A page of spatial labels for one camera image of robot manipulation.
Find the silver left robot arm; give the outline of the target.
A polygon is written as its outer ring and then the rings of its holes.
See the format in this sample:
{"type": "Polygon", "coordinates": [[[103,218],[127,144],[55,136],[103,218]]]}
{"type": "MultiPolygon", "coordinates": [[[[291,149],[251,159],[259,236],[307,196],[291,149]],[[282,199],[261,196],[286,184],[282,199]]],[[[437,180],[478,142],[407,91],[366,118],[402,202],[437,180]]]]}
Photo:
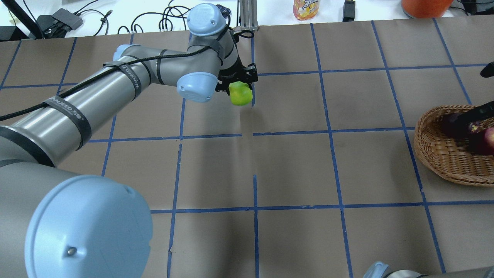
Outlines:
{"type": "Polygon", "coordinates": [[[242,64],[226,13],[211,3],[186,18],[187,51],[124,44],[101,70],[38,106],[1,117],[1,277],[141,278],[153,237],[151,210],[134,188],[58,168],[152,84],[208,102],[257,81],[242,64]]]}

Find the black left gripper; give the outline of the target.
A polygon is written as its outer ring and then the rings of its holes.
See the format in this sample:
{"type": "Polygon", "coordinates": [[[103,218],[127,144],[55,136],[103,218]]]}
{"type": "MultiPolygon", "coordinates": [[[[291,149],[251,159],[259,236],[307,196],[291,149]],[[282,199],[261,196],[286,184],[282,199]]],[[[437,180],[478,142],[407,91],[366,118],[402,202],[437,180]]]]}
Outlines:
{"type": "Polygon", "coordinates": [[[218,80],[215,87],[216,92],[230,93],[230,84],[235,81],[242,81],[245,84],[253,84],[258,81],[258,72],[256,64],[249,64],[246,67],[242,64],[241,58],[226,69],[221,69],[218,74],[218,80]]]}

